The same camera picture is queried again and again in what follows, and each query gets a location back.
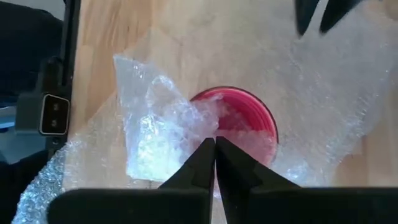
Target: wooden surface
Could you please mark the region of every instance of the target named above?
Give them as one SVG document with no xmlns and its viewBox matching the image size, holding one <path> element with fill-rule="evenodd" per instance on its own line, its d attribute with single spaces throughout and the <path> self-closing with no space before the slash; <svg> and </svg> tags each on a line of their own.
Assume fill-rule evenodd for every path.
<svg viewBox="0 0 398 224">
<path fill-rule="evenodd" d="M 71 133 L 82 128 L 115 91 L 113 55 L 136 46 L 154 26 L 162 23 L 160 16 L 174 16 L 175 23 L 184 27 L 186 24 L 181 22 L 185 19 L 184 14 L 173 15 L 170 12 L 183 12 L 178 7 L 186 6 L 169 5 L 168 0 L 81 0 Z M 184 10 L 194 12 L 195 7 L 192 5 Z M 191 22 L 200 27 L 209 21 L 205 19 Z M 172 27 L 161 26 L 161 28 L 165 33 L 174 31 L 168 30 Z M 152 45 L 157 43 L 162 45 L 162 41 L 172 41 L 165 40 L 160 35 L 151 38 Z M 178 75 L 174 79 L 178 79 L 177 86 L 181 87 L 187 97 L 205 87 L 211 87 L 211 79 L 203 80 L 194 87 L 185 86 L 184 82 L 189 80 L 184 80 L 183 69 L 169 68 L 168 72 L 170 70 L 178 70 L 176 72 Z M 348 155 L 339 166 L 336 185 L 398 185 L 397 114 L 398 89 L 395 89 L 386 98 L 378 125 L 371 134 L 358 143 L 354 154 Z"/>
</svg>

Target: wooden table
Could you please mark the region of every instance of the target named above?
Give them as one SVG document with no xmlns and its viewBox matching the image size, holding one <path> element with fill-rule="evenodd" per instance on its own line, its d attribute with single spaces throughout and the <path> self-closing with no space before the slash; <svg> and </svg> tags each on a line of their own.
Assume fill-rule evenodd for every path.
<svg viewBox="0 0 398 224">
<path fill-rule="evenodd" d="M 151 27 L 157 25 L 160 12 L 170 7 L 167 4 L 168 0 L 81 0 L 71 133 L 84 126 L 115 92 L 113 55 L 134 47 Z M 194 11 L 195 7 L 192 5 L 186 10 Z M 175 16 L 176 22 L 184 19 L 181 14 L 166 16 Z M 192 22 L 202 26 L 209 21 Z M 191 96 L 206 85 L 198 86 L 197 89 L 182 91 Z M 362 138 L 355 153 L 347 156 L 339 166 L 336 185 L 398 185 L 397 114 L 396 88 L 386 98 L 378 125 Z"/>
</svg>

